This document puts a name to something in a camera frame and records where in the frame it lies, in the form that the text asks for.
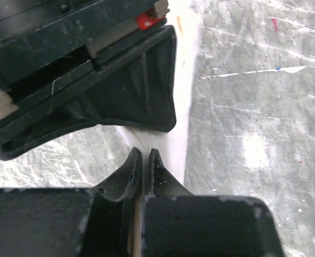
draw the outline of black plastic bracket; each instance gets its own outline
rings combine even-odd
[[[159,151],[152,150],[142,170],[136,148],[91,189],[0,189],[0,256],[38,253],[284,256],[262,201],[194,196],[164,167]]]
[[[73,69],[63,71],[59,60],[14,85],[9,94],[19,109],[0,120],[0,159],[97,124],[170,131],[176,36],[165,22],[103,50],[95,63],[81,48],[67,59]],[[32,81],[42,87],[30,93]]]

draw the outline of white strip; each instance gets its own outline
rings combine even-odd
[[[205,76],[205,77],[201,77],[200,79],[211,79],[211,78],[217,78],[217,77],[226,78],[226,77],[231,77],[231,76],[236,76],[236,75],[241,75],[241,74],[253,74],[253,73],[262,73],[262,72],[287,72],[287,73],[294,74],[305,68],[306,66],[296,66],[296,67],[281,68],[279,70],[269,69],[269,70],[260,70],[260,71],[247,71],[247,72],[240,72],[240,73]]]

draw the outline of white streak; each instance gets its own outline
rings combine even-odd
[[[55,82],[56,82],[56,80],[58,80],[59,78],[57,78],[57,79],[54,79],[54,81],[52,82],[52,85],[51,85],[51,93],[50,93],[50,95],[52,96],[52,95],[54,95],[54,90],[55,90]]]
[[[299,11],[299,12],[306,12],[306,13],[312,13],[312,14],[315,14],[315,11],[309,11],[309,10],[306,10],[306,9],[303,9],[303,8],[298,8],[298,7],[293,7],[291,5],[289,5],[292,9],[296,10],[296,11]]]
[[[205,56],[205,58],[206,58],[206,59],[210,59],[210,58],[213,58],[213,56],[211,56],[211,55],[206,55],[206,54],[203,54],[202,52],[199,52],[198,54],[199,54],[199,55],[203,55],[203,56]]]
[[[296,124],[295,126],[296,129],[298,129],[303,135],[307,136],[309,139],[311,139],[314,143],[315,143],[315,137],[313,137],[312,135],[310,135],[306,129],[300,125],[300,124]]]
[[[304,32],[313,32],[315,33],[315,29],[312,29],[312,28],[308,28],[306,27],[304,24],[301,24],[297,21],[293,21],[293,20],[289,20],[289,19],[282,19],[282,18],[278,18],[278,17],[270,17],[270,18],[275,18],[277,20],[281,20],[281,21],[284,21],[286,23],[289,23],[291,24],[292,26],[295,26],[295,27],[300,27],[300,29],[298,29],[299,31],[304,31]]]
[[[305,68],[306,68],[306,66],[296,66],[296,67],[281,68],[279,70],[269,69],[269,70],[260,70],[260,71],[247,71],[247,72],[240,72],[240,73],[230,73],[230,74],[206,76],[206,77],[201,77],[200,79],[210,79],[210,78],[216,78],[216,77],[226,78],[226,77],[231,77],[231,76],[236,76],[236,75],[241,75],[241,74],[254,74],[254,73],[263,73],[263,72],[287,72],[290,74],[294,74],[294,73],[297,73],[297,72],[299,72]]]
[[[248,43],[250,43],[250,44],[255,44],[255,45],[257,45],[257,46],[259,46],[259,47],[262,47],[262,48],[268,48],[268,49],[283,51],[283,52],[288,53],[288,54],[291,55],[291,56],[298,57],[298,58],[300,58],[300,59],[303,59],[303,60],[306,60],[306,61],[315,63],[315,59],[314,59],[314,58],[309,58],[309,57],[303,56],[303,55],[298,54],[297,52],[294,52],[294,51],[291,51],[291,50],[284,50],[284,49],[281,49],[281,48],[279,48],[279,47],[272,47],[272,46],[269,46],[269,45],[267,45],[267,44],[257,43],[257,42],[254,42],[254,41],[251,40],[251,39],[246,38],[246,37],[239,36],[239,35],[235,35],[235,34],[232,34],[232,33],[225,32],[225,31],[221,31],[220,29],[210,28],[210,27],[206,27],[206,26],[202,26],[202,25],[199,25],[199,27],[207,28],[207,29],[210,29],[210,30],[212,30],[212,31],[216,31],[216,32],[218,32],[219,34],[225,34],[225,35],[234,36],[234,37],[237,37],[237,38],[239,38],[239,39],[242,39],[242,40],[244,40],[244,41],[246,41],[246,42],[248,42]]]
[[[284,246],[283,249],[285,252],[289,253],[291,257],[306,257],[304,253],[299,252],[291,247]]]
[[[307,95],[311,99],[315,99],[315,95]]]

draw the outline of red plastic clip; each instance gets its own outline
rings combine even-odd
[[[166,15],[164,15],[161,18],[154,18],[149,16],[147,12],[144,12],[136,17],[136,23],[140,30],[144,31],[145,29],[148,29],[152,27],[154,24],[158,23],[164,17],[166,17]]]

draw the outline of marble countertop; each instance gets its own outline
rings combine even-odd
[[[184,185],[271,209],[287,256],[315,256],[315,0],[194,0],[202,17]],[[97,126],[0,162],[0,187],[93,186],[130,148]]]

